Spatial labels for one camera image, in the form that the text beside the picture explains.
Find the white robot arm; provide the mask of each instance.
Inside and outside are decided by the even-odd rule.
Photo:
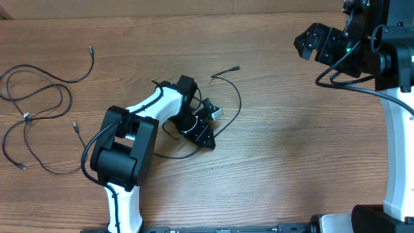
[[[137,105],[126,109],[113,106],[106,112],[102,128],[109,122],[119,120],[120,123],[97,140],[91,157],[91,168],[98,173],[98,180],[117,193],[113,197],[113,191],[105,188],[110,212],[106,231],[137,233],[142,226],[139,186],[151,163],[158,126],[171,120],[184,138],[200,147],[214,149],[213,129],[208,120],[219,118],[223,111],[206,99],[202,101],[203,108],[193,114],[190,102],[196,90],[193,78],[181,76],[177,84],[160,83],[149,98]],[[144,111],[128,115],[143,106],[147,106]],[[125,137],[133,140],[134,144],[132,148],[127,147],[115,142],[115,137]]]
[[[402,93],[400,88],[382,91],[414,108],[414,93]],[[403,107],[381,99],[387,125],[388,143],[388,185],[383,210],[395,224],[414,216],[414,117]],[[321,217],[321,233],[354,233],[352,213],[331,214]]]

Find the cable connector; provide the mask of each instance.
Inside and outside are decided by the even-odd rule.
[[[238,71],[239,69],[241,69],[240,65],[238,65],[237,67],[230,68],[228,71]]]
[[[30,112],[27,112],[23,115],[23,118],[26,120],[26,118],[30,115]]]
[[[23,166],[23,165],[21,165],[21,164],[18,164],[18,165],[16,165],[20,170],[26,170],[27,168],[26,168],[26,166]]]
[[[76,125],[75,122],[73,122],[73,129],[75,130],[76,134],[79,135],[79,128],[78,128],[78,126]]]

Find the cable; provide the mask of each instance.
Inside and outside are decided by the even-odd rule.
[[[0,80],[2,79],[2,78],[4,78],[8,73],[10,73],[10,72],[12,72],[14,69],[16,69],[16,68],[20,68],[20,67],[30,67],[30,68],[33,68],[33,69],[35,69],[35,70],[38,70],[38,71],[41,71],[43,74],[47,74],[47,75],[49,75],[50,77],[52,77],[52,78],[54,78],[54,79],[57,79],[57,80],[59,80],[59,81],[61,81],[61,82],[65,82],[65,83],[77,83],[77,82],[80,82],[80,81],[82,81],[83,79],[85,79],[90,73],[91,73],[91,71],[92,71],[92,68],[93,68],[93,65],[94,65],[94,52],[93,52],[93,48],[92,47],[89,47],[89,52],[90,52],[90,54],[91,54],[91,58],[92,58],[92,63],[91,63],[91,67],[89,68],[89,70],[88,70],[88,72],[82,77],[82,78],[80,78],[80,79],[78,79],[78,80],[75,80],[75,81],[67,81],[67,80],[63,80],[63,79],[61,79],[61,78],[58,78],[58,77],[56,77],[56,76],[54,76],[54,75],[52,75],[52,74],[50,74],[49,72],[47,72],[47,71],[44,71],[43,69],[40,69],[40,68],[38,68],[38,67],[35,67],[35,66],[33,66],[33,65],[16,65],[16,66],[14,66],[14,67],[12,67],[12,68],[10,68],[9,70],[7,70],[5,73],[3,73],[1,76],[0,76]],[[21,72],[28,72],[28,73],[30,73],[30,74],[35,74],[36,76],[39,76],[39,77],[41,77],[41,78],[43,78],[43,79],[45,79],[46,81],[48,81],[48,82],[50,82],[51,84],[50,85],[47,85],[47,86],[45,86],[45,87],[42,87],[41,89],[38,89],[37,91],[34,91],[33,93],[31,93],[31,94],[28,94],[28,95],[26,95],[26,96],[24,96],[24,97],[20,97],[20,98],[12,98],[12,96],[11,96],[11,94],[10,94],[10,89],[9,89],[9,86],[8,86],[8,84],[9,84],[9,82],[10,82],[10,79],[11,79],[11,77],[13,77],[13,75],[15,75],[15,74],[18,74],[18,73],[21,73]],[[42,92],[42,91],[44,91],[44,90],[46,90],[46,89],[49,89],[49,88],[51,88],[51,87],[55,87],[58,91],[59,91],[59,93],[60,93],[60,96],[61,96],[61,98],[60,98],[60,102],[57,104],[57,105],[55,105],[54,107],[50,107],[50,108],[48,108],[48,109],[44,109],[44,110],[42,110],[42,111],[40,111],[40,112],[38,112],[38,113],[36,113],[36,114],[34,114],[34,115],[32,115],[32,116],[30,116],[30,113],[25,113],[25,114],[23,114],[23,112],[22,112],[22,110],[19,108],[19,106],[17,105],[17,103],[16,102],[18,102],[18,101],[21,101],[21,100],[25,100],[25,99],[27,99],[27,98],[30,98],[31,96],[34,96],[35,94],[38,94],[38,93],[40,93],[40,92]],[[50,113],[49,114],[51,114],[53,111],[55,111],[57,108],[59,108],[60,107],[60,105],[62,104],[62,102],[63,102],[63,93],[62,93],[62,91],[61,91],[61,89],[60,89],[60,87],[62,87],[62,88],[64,88],[67,92],[68,92],[68,94],[69,94],[69,103],[68,103],[68,106],[67,106],[67,108],[66,108],[66,110],[64,110],[64,112],[62,112],[62,113],[60,113],[60,114],[57,114],[57,115],[53,115],[53,116],[41,116],[41,117],[37,117],[39,114],[42,114],[42,113],[44,113],[44,112],[47,112],[47,111],[50,111]],[[6,81],[6,91],[7,91],[7,95],[8,95],[8,98],[7,97],[5,97],[5,96],[3,96],[3,95],[1,95],[0,94],[0,98],[2,98],[3,100],[6,100],[6,101],[9,101],[9,102],[12,102],[13,104],[14,104],[14,106],[16,107],[16,109],[20,112],[20,114],[23,116],[23,118],[24,118],[24,120],[20,120],[19,122],[16,122],[13,126],[11,126],[7,131],[6,131],[6,133],[5,133],[5,135],[3,136],[3,139],[2,139],[2,151],[3,151],[3,154],[4,154],[4,156],[12,163],[12,164],[14,164],[15,166],[17,166],[19,169],[21,169],[21,170],[26,170],[27,169],[27,167],[26,166],[24,166],[24,165],[22,165],[22,164],[20,164],[20,163],[17,163],[16,161],[14,161],[13,159],[11,159],[10,158],[10,156],[8,155],[8,153],[6,152],[6,146],[5,146],[5,144],[6,144],[6,139],[7,139],[7,136],[8,136],[8,134],[15,128],[15,127],[17,127],[18,125],[20,125],[20,124],[22,124],[22,123],[25,123],[25,126],[24,126],[24,130],[23,130],[23,138],[24,138],[24,141],[25,141],[25,145],[26,145],[26,147],[27,147],[27,149],[28,149],[28,151],[33,155],[33,157],[40,163],[40,165],[42,166],[42,168],[43,169],[45,169],[46,171],[48,171],[48,172],[50,172],[50,173],[53,173],[53,174],[55,174],[55,175],[68,175],[68,174],[72,174],[72,173],[75,173],[75,172],[77,172],[77,171],[79,171],[80,170],[80,167],[79,168],[76,168],[75,170],[72,170],[72,171],[69,171],[69,172],[65,172],[65,173],[59,173],[59,172],[54,172],[54,171],[52,171],[52,170],[50,170],[50,169],[48,169],[48,168],[46,168],[46,166],[42,163],[42,161],[36,156],[36,154],[32,151],[32,149],[31,149],[31,147],[29,146],[29,144],[28,144],[28,141],[27,141],[27,126],[29,126],[29,125],[31,125],[31,123],[33,122],[33,121],[35,121],[35,120],[45,120],[45,119],[53,119],[53,118],[58,118],[58,117],[62,117],[63,115],[65,115],[66,113],[68,113],[69,112],[69,110],[70,110],[70,108],[72,107],[72,94],[71,94],[71,92],[69,91],[69,89],[66,87],[66,86],[64,86],[64,85],[62,85],[62,84],[56,84],[56,83],[54,83],[50,78],[47,78],[46,76],[44,76],[44,75],[42,75],[42,74],[39,74],[39,73],[36,73],[36,72],[33,72],[33,71],[27,71],[27,70],[22,70],[22,71],[15,71],[15,72],[13,72],[13,73],[11,73],[10,75],[9,75],[9,77],[7,78],[7,81]],[[81,140],[81,142],[82,142],[82,144],[84,145],[84,143],[83,143],[83,141],[82,141],[82,138],[81,138],[81,136],[80,136],[80,133],[79,133],[79,129],[75,129],[75,132],[76,132],[76,134],[78,135],[78,137],[80,138],[80,140]]]
[[[338,77],[341,73],[342,72],[338,71],[329,78],[331,80],[332,84],[335,84],[335,85],[354,85],[354,84],[357,84],[357,83],[363,83],[363,82],[375,79],[375,76],[367,76],[365,78],[359,78],[359,79],[356,79],[356,80],[346,81],[346,82],[336,82],[336,81],[334,81],[334,79],[336,77]]]
[[[139,108],[135,111],[132,111],[129,114],[124,115],[120,120],[115,120],[114,122],[110,123],[108,126],[103,128],[101,131],[99,131],[97,134],[95,134],[95,136],[88,142],[85,149],[83,150],[81,161],[80,161],[80,166],[81,166],[82,172],[86,176],[86,178],[88,178],[90,181],[94,182],[95,184],[103,186],[103,187],[107,188],[109,191],[111,191],[112,198],[114,199],[114,205],[115,205],[115,226],[116,226],[116,229],[117,229],[118,233],[121,233],[120,222],[119,222],[119,218],[118,218],[118,197],[117,197],[118,194],[116,194],[115,190],[111,186],[109,186],[108,184],[105,184],[104,182],[101,182],[101,181],[95,179],[94,177],[90,176],[88,174],[88,172],[86,171],[85,163],[86,163],[86,160],[87,160],[87,155],[88,155],[89,149],[91,148],[91,146],[96,142],[96,140],[103,133],[105,133],[108,129],[112,128],[113,126],[116,126],[119,122],[125,120],[125,118],[127,118],[129,115],[135,115],[135,114],[137,114],[141,111],[144,111],[148,107],[151,107],[153,104],[157,103],[164,96],[164,90],[159,86],[159,84],[156,81],[152,81],[152,82],[155,83],[155,85],[157,85],[157,87],[161,90],[160,94],[154,100],[152,100],[150,103],[148,103],[147,105],[143,105],[141,108]]]
[[[380,30],[380,28],[383,28],[383,27],[386,27],[386,26],[385,25],[378,25],[373,30],[373,34],[371,35],[371,39],[369,41],[371,52],[376,52],[382,46],[382,42],[380,41],[380,45],[378,46],[378,48],[374,48],[374,41],[375,41],[376,34]]]
[[[223,80],[223,81],[226,81],[226,82],[230,83],[234,87],[234,89],[237,92],[237,95],[239,97],[239,110],[237,111],[236,115],[233,117],[233,119],[231,119],[231,121],[229,121],[229,123],[227,123],[227,125],[225,125],[218,133],[216,133],[213,136],[214,138],[216,138],[217,136],[219,136],[220,133],[222,133],[239,116],[239,113],[241,111],[241,95],[240,95],[239,90],[237,89],[237,87],[231,81],[229,81],[229,80],[227,80],[225,78],[220,78],[219,75],[225,74],[225,73],[230,72],[230,71],[238,71],[240,68],[241,68],[240,66],[232,67],[232,68],[230,68],[228,70],[221,71],[221,72],[219,72],[219,73],[214,74],[213,76],[211,76],[211,78],[213,80],[214,80],[214,78],[218,78],[220,80]],[[187,158],[190,158],[191,156],[197,154],[201,149],[202,148],[200,146],[198,146],[197,149],[195,149],[195,151],[193,151],[192,153],[190,153],[188,155],[185,155],[183,157],[169,157],[169,156],[161,155],[161,154],[155,153],[155,152],[154,152],[154,155],[157,156],[157,157],[163,158],[163,159],[175,159],[175,160],[187,159]]]
[[[326,71],[324,71],[323,73],[321,73],[317,79],[315,80],[315,84],[320,86],[320,87],[326,87],[326,88],[331,88],[331,89],[341,89],[341,90],[348,90],[348,91],[355,91],[355,92],[359,92],[359,93],[365,93],[365,94],[371,94],[373,96],[377,96],[377,97],[381,97],[384,98],[386,100],[389,100],[391,102],[394,102],[396,104],[398,104],[399,106],[403,107],[404,109],[406,109],[407,111],[409,111],[413,116],[414,116],[414,109],[411,108],[409,105],[407,105],[406,103],[404,103],[403,101],[394,98],[392,96],[389,96],[388,94],[384,94],[384,93],[379,93],[373,90],[369,90],[369,89],[364,89],[364,88],[359,88],[359,87],[352,87],[350,85],[335,85],[335,84],[329,84],[329,83],[321,83],[320,80],[326,76],[326,74],[328,74],[329,72],[331,72],[333,69],[337,68],[337,66],[339,66],[339,64],[341,64],[341,62],[343,62],[344,60],[347,59],[347,57],[349,55],[351,55],[357,48],[358,46],[361,44],[361,41],[358,41],[358,43],[356,43],[354,45],[354,47],[345,55],[343,56],[341,59],[339,59],[333,66],[329,67]]]
[[[202,100],[201,91],[200,91],[199,88],[197,88],[197,90],[199,91],[200,98],[198,99],[197,97],[194,96],[193,99],[195,99],[196,101],[198,101],[199,102],[199,105],[195,109],[193,109],[193,108],[191,109],[191,110],[193,110],[193,112],[199,110],[199,108],[201,106],[201,100]]]
[[[167,121],[167,122],[164,122],[163,123],[163,125],[162,125],[162,130],[164,130],[164,132],[169,136],[169,137],[171,137],[172,139],[174,139],[174,140],[181,140],[181,139],[183,139],[184,138],[184,134],[182,134],[181,135],[181,137],[179,137],[179,138],[176,138],[176,137],[174,137],[170,132],[168,132],[167,130],[166,130],[166,124],[168,123],[169,121]]]

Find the wire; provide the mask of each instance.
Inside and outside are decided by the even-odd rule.
[[[341,90],[348,90],[348,91],[355,91],[355,92],[359,92],[359,93],[365,93],[365,94],[371,94],[373,96],[377,96],[380,98],[384,98],[386,100],[389,100],[391,102],[394,102],[396,104],[398,104],[399,106],[403,107],[404,109],[406,109],[407,111],[409,111],[413,116],[414,116],[414,109],[411,108],[409,105],[407,105],[406,103],[404,103],[403,101],[394,98],[392,96],[389,96],[388,94],[384,94],[384,93],[379,93],[373,90],[369,90],[369,89],[364,89],[364,88],[359,88],[359,87],[352,87],[350,85],[336,85],[336,84],[329,84],[329,83],[321,83],[320,80],[326,76],[326,74],[328,74],[329,72],[331,72],[333,69],[337,68],[337,66],[339,66],[339,64],[341,64],[344,60],[347,59],[348,56],[350,56],[357,48],[358,46],[361,44],[361,41],[358,41],[354,47],[345,55],[343,56],[341,59],[339,59],[333,66],[329,67],[326,71],[324,71],[323,73],[321,73],[317,79],[315,80],[315,84],[320,86],[320,87],[326,87],[326,88],[331,88],[331,89],[341,89]]]
[[[230,68],[230,69],[228,69],[228,70],[225,70],[225,71],[221,71],[221,72],[219,72],[219,73],[217,73],[217,74],[214,74],[213,76],[211,76],[211,78],[214,80],[215,78],[218,78],[218,79],[220,79],[220,80],[223,80],[223,81],[226,81],[226,82],[228,82],[228,83],[230,83],[230,85],[232,85],[233,87],[234,87],[234,89],[235,89],[235,91],[237,92],[237,95],[238,95],[238,97],[239,97],[239,110],[237,111],[237,113],[236,113],[236,115],[233,117],[233,119],[231,119],[231,121],[229,121],[229,123],[227,123],[227,125],[225,125],[218,133],[216,133],[213,137],[214,138],[216,138],[217,136],[219,136],[238,116],[239,116],[239,114],[240,114],[240,111],[241,111],[241,95],[240,95],[240,92],[239,92],[239,90],[237,89],[237,87],[231,82],[231,81],[229,81],[229,80],[227,80],[227,79],[225,79],[225,78],[220,78],[219,76],[220,75],[222,75],[222,74],[225,74],[225,73],[227,73],[227,72],[230,72],[230,71],[238,71],[239,69],[240,69],[241,67],[240,66],[237,66],[237,67],[233,67],[233,68]],[[202,148],[200,147],[200,146],[198,146],[196,149],[195,149],[195,151],[193,151],[192,153],[190,153],[190,154],[188,154],[188,155],[185,155],[185,156],[183,156],[183,157],[169,157],[169,156],[165,156],[165,155],[161,155],[161,154],[159,154],[159,153],[155,153],[154,152],[154,155],[155,156],[157,156],[157,157],[160,157],[160,158],[163,158],[163,159],[175,159],[175,160],[179,160],[179,159],[187,159],[187,158],[190,158],[191,156],[193,156],[193,155],[195,155],[195,154],[197,154],[200,150],[201,150]]]
[[[96,140],[103,133],[105,133],[108,129],[116,126],[121,121],[125,120],[125,118],[127,118],[129,115],[135,115],[135,114],[137,114],[141,111],[144,111],[148,107],[151,107],[153,104],[157,103],[164,96],[164,90],[159,86],[159,84],[156,81],[152,81],[152,82],[155,83],[155,85],[157,85],[157,87],[161,90],[160,94],[154,100],[152,100],[150,103],[148,103],[147,105],[143,105],[141,108],[139,108],[135,111],[132,111],[129,114],[124,115],[120,120],[115,120],[114,122],[110,123],[108,126],[103,128],[101,131],[99,131],[97,134],[95,134],[95,136],[88,142],[85,149],[83,150],[81,161],[80,161],[80,166],[81,166],[82,172],[86,176],[86,178],[88,178],[90,181],[94,182],[95,184],[103,186],[103,187],[107,188],[109,191],[111,191],[112,198],[114,199],[114,205],[115,205],[115,226],[116,226],[116,229],[117,229],[118,233],[121,233],[120,222],[119,222],[119,217],[118,217],[118,197],[117,197],[118,194],[116,194],[115,190],[111,186],[109,186],[108,184],[105,184],[104,182],[101,182],[101,181],[95,179],[94,177],[92,177],[91,175],[89,175],[87,170],[86,170],[85,163],[86,163],[86,160],[87,160],[87,155],[88,155],[89,149],[91,148],[91,146],[96,142]]]
[[[363,83],[363,82],[375,79],[375,76],[367,76],[365,78],[359,78],[359,79],[356,79],[356,80],[346,81],[346,82],[336,82],[336,81],[334,81],[334,79],[336,77],[338,77],[341,73],[342,72],[338,71],[329,78],[331,80],[332,84],[335,84],[335,85],[354,85],[354,84],[357,84],[357,83]]]
[[[90,73],[91,73],[91,71],[92,71],[92,68],[93,68],[93,65],[94,65],[94,52],[93,52],[93,48],[92,47],[89,47],[89,52],[91,53],[91,58],[92,58],[92,63],[91,63],[91,67],[89,68],[89,70],[88,70],[88,72],[82,77],[82,78],[80,78],[80,79],[78,79],[78,80],[75,80],[75,81],[67,81],[67,80],[63,80],[63,79],[61,79],[61,78],[58,78],[58,77],[56,77],[56,76],[54,76],[54,75],[52,75],[52,74],[50,74],[49,72],[47,72],[47,71],[44,71],[43,69],[40,69],[40,68],[38,68],[38,67],[35,67],[35,66],[33,66],[33,65],[16,65],[16,66],[14,66],[14,67],[12,67],[12,68],[10,68],[9,70],[7,70],[5,73],[3,73],[1,76],[0,76],[0,80],[2,79],[2,78],[4,78],[8,73],[10,73],[10,72],[12,72],[14,69],[16,69],[16,68],[20,68],[20,67],[30,67],[30,68],[33,68],[33,69],[35,69],[35,70],[38,70],[38,71],[41,71],[41,73],[43,73],[43,74],[47,74],[47,75],[49,75],[50,77],[52,77],[52,78],[54,78],[54,79],[57,79],[57,80],[59,80],[59,81],[61,81],[61,82],[65,82],[65,83],[77,83],[77,82],[80,82],[80,81],[82,81],[83,79],[85,79]],[[39,77],[41,77],[41,78],[43,78],[43,79],[45,79],[46,81],[48,81],[48,82],[50,82],[51,84],[50,85],[47,85],[47,86],[44,86],[44,87],[42,87],[41,89],[38,89],[37,91],[34,91],[33,93],[31,93],[31,94],[28,94],[28,95],[26,95],[26,96],[24,96],[24,97],[20,97],[20,98],[12,98],[12,95],[10,94],[10,89],[9,89],[9,83],[10,83],[10,79],[11,79],[11,77],[13,77],[15,74],[18,74],[18,73],[21,73],[21,72],[28,72],[28,73],[30,73],[30,74],[35,74],[36,76],[39,76]],[[53,106],[53,107],[50,107],[50,108],[48,108],[48,109],[44,109],[44,110],[42,110],[42,111],[40,111],[40,112],[38,112],[38,113],[36,113],[36,114],[34,114],[34,115],[32,115],[32,116],[30,116],[29,115],[29,113],[25,113],[25,114],[23,114],[23,112],[22,112],[22,110],[20,109],[20,107],[17,105],[17,103],[16,102],[18,102],[18,101],[21,101],[21,100],[25,100],[25,99],[27,99],[27,98],[30,98],[31,96],[34,96],[35,94],[38,94],[38,93],[40,93],[40,92],[42,92],[42,91],[44,91],[44,90],[46,90],[46,89],[49,89],[49,88],[51,88],[51,87],[55,87],[58,91],[59,91],[59,94],[60,94],[60,102],[57,104],[57,105],[55,105],[55,106]],[[64,88],[67,92],[68,92],[68,94],[69,94],[69,103],[68,103],[68,106],[67,106],[67,108],[66,108],[66,110],[64,110],[64,112],[62,112],[62,113],[60,113],[60,114],[57,114],[57,115],[53,115],[53,116],[38,116],[38,115],[40,115],[40,114],[42,114],[42,113],[44,113],[44,112],[47,112],[47,111],[50,111],[50,113],[49,114],[51,114],[53,111],[55,111],[57,108],[59,108],[60,106],[61,106],[61,104],[62,104],[62,102],[63,102],[63,93],[62,93],[62,91],[61,91],[61,88],[60,87],[62,87],[62,88]],[[23,116],[23,118],[24,118],[24,120],[20,120],[20,121],[18,121],[18,122],[16,122],[13,126],[11,126],[7,131],[6,131],[6,133],[4,134],[4,136],[3,136],[3,139],[2,139],[2,145],[1,145],[1,147],[2,147],[2,151],[3,151],[3,154],[4,154],[4,156],[12,163],[12,164],[14,164],[15,166],[17,166],[19,169],[21,169],[21,170],[26,170],[27,169],[27,167],[26,166],[24,166],[24,165],[22,165],[22,164],[20,164],[20,163],[17,163],[16,161],[14,161],[13,159],[11,159],[10,158],[10,156],[8,155],[8,153],[6,152],[6,139],[7,139],[7,136],[8,136],[8,134],[14,129],[14,128],[16,128],[18,125],[20,125],[20,124],[23,124],[23,123],[25,123],[25,126],[24,126],[24,130],[23,130],[23,138],[24,138],[24,141],[25,141],[25,145],[26,145],[26,147],[27,147],[27,149],[28,149],[28,151],[32,154],[32,156],[40,163],[40,165],[41,165],[41,167],[43,168],[43,169],[45,169],[46,171],[48,171],[48,172],[50,172],[50,173],[53,173],[53,174],[55,174],[55,175],[68,175],[68,174],[73,174],[73,173],[76,173],[77,171],[79,171],[80,170],[80,167],[79,168],[76,168],[75,170],[72,170],[72,171],[69,171],[69,172],[65,172],[65,173],[60,173],[60,172],[54,172],[54,171],[52,171],[52,170],[50,170],[50,169],[48,169],[43,163],[42,163],[42,161],[36,156],[36,154],[33,152],[33,150],[31,149],[31,147],[29,146],[29,144],[28,144],[28,141],[27,141],[27,126],[29,126],[29,125],[31,125],[31,123],[33,122],[33,121],[35,121],[35,120],[45,120],[45,119],[53,119],[53,118],[58,118],[58,117],[62,117],[63,115],[65,115],[66,113],[68,113],[69,112],[69,110],[71,109],[71,107],[72,107],[72,94],[71,94],[71,92],[69,91],[69,89],[66,87],[66,86],[64,86],[64,85],[62,85],[62,84],[56,84],[56,83],[54,83],[50,78],[48,78],[48,77],[46,77],[45,75],[42,75],[42,74],[40,74],[40,73],[36,73],[36,72],[33,72],[33,71],[28,71],[28,70],[21,70],[21,71],[14,71],[14,72],[12,72],[9,76],[8,76],[8,78],[7,78],[7,81],[6,81],[6,92],[7,92],[7,95],[8,95],[8,97],[5,97],[5,96],[3,96],[3,95],[1,95],[0,94],[0,98],[2,98],[3,100],[6,100],[6,101],[9,101],[9,102],[12,102],[13,103],[13,105],[16,107],[16,109],[20,112],[20,114],[22,114],[22,116]],[[76,132],[76,134],[78,135],[78,137],[80,138],[80,141],[82,142],[82,144],[84,145],[84,143],[83,143],[83,140],[82,140],[82,138],[81,138],[81,136],[80,136],[80,133],[79,133],[79,129],[77,128],[77,129],[75,129],[75,132]]]
[[[386,27],[386,26],[385,25],[378,25],[373,30],[373,34],[371,35],[371,39],[369,41],[371,52],[376,52],[382,46],[382,41],[380,41],[380,45],[378,46],[378,48],[374,48],[374,41],[375,41],[376,34],[383,27]]]
[[[193,99],[195,99],[196,101],[198,101],[199,102],[199,105],[195,108],[195,109],[192,109],[193,110],[193,112],[195,112],[195,111],[197,111],[197,110],[199,110],[199,108],[200,108],[200,106],[201,106],[201,100],[202,100],[202,96],[201,96],[201,91],[200,91],[200,89],[199,88],[197,88],[197,90],[199,91],[199,94],[200,94],[200,98],[198,99],[197,97],[193,97]]]
[[[170,132],[168,132],[167,130],[166,130],[166,124],[168,123],[169,121],[167,121],[167,122],[164,122],[163,123],[163,125],[162,125],[162,130],[164,130],[164,132],[169,136],[169,137],[171,137],[172,139],[174,139],[174,140],[181,140],[181,139],[183,139],[184,138],[184,134],[182,134],[181,135],[181,137],[179,137],[179,138],[176,138],[176,137],[174,137]]]

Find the wood grain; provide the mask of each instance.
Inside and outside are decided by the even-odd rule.
[[[342,0],[0,0],[7,19],[340,12]]]
[[[38,122],[29,142],[46,165],[77,167],[82,137],[90,139],[111,105],[127,107],[154,88],[150,82],[196,79],[204,97],[224,109],[223,127],[237,111],[237,95],[210,76],[235,65],[227,78],[241,92],[239,118],[220,136],[214,151],[182,161],[154,158],[141,189],[147,226],[216,227],[308,221],[313,214],[351,211],[381,203],[387,182],[386,127],[377,98],[316,87],[326,66],[305,61],[292,42],[312,22],[343,27],[341,14],[254,14],[237,16],[122,17],[2,21],[0,70],[37,65],[74,80],[68,115]],[[18,76],[10,83],[23,96],[46,82]],[[364,84],[373,88],[373,83]],[[4,80],[0,91],[5,93]],[[20,104],[36,112],[58,101],[56,90]],[[0,132],[21,119],[0,102]],[[102,187],[82,173],[55,176],[41,169],[24,147],[22,128],[7,150],[28,166],[18,170],[0,157],[1,232],[79,232],[108,222]],[[158,133],[156,151],[181,156],[194,149]]]

